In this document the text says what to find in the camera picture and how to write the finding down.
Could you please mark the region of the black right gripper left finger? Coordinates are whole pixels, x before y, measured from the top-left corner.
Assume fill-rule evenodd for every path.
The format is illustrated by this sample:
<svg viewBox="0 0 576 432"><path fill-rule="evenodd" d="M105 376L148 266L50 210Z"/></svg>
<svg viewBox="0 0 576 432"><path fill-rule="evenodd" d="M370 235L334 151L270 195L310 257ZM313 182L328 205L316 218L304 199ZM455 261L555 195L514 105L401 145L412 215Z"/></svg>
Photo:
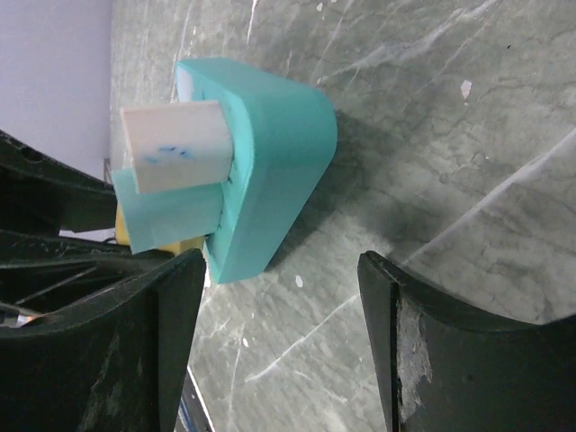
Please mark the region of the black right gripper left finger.
<svg viewBox="0 0 576 432"><path fill-rule="evenodd" d="M171 431L206 264L189 250L1 332L4 431Z"/></svg>

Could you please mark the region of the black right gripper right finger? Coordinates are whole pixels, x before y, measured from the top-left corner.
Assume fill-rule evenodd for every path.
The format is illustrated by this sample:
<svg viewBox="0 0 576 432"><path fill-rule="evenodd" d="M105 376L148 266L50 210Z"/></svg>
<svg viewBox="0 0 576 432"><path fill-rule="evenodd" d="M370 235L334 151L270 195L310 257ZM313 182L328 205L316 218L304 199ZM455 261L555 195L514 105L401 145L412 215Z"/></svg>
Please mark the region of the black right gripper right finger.
<svg viewBox="0 0 576 432"><path fill-rule="evenodd" d="M373 251L357 275L387 430L574 430L574 317L508 319Z"/></svg>

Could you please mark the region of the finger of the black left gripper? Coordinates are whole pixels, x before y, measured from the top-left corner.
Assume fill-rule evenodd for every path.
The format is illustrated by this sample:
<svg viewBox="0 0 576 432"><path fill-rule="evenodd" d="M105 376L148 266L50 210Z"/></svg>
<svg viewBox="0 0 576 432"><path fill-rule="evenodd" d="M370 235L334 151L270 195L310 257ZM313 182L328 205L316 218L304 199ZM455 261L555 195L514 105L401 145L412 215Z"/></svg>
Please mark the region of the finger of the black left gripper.
<svg viewBox="0 0 576 432"><path fill-rule="evenodd" d="M117 200L106 182L1 134L1 327L39 323L170 259L132 254L109 229Z"/></svg>

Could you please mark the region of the yellow plug block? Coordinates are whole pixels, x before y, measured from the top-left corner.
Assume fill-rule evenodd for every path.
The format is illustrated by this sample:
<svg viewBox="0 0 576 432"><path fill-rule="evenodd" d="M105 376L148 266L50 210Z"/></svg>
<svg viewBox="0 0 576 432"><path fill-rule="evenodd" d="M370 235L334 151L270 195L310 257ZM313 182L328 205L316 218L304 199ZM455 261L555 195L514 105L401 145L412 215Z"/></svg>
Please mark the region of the yellow plug block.
<svg viewBox="0 0 576 432"><path fill-rule="evenodd" d="M173 256L181 255L188 250L202 250L205 241L204 236L177 240L176 234L158 234L153 229L144 229L140 223L127 223L120 205L116 208L114 239L117 244L128 246L133 254L155 249Z"/></svg>

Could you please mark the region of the teal triangular socket board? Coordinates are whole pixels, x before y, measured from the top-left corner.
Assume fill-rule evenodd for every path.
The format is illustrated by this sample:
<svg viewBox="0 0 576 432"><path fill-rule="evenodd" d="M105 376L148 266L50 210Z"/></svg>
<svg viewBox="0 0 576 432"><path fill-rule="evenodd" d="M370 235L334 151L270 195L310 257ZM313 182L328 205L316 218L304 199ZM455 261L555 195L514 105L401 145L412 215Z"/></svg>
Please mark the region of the teal triangular socket board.
<svg viewBox="0 0 576 432"><path fill-rule="evenodd" d="M217 101L233 141L219 227L206 240L218 284L266 270L335 155L337 119L318 88L230 58L175 64L180 101Z"/></svg>

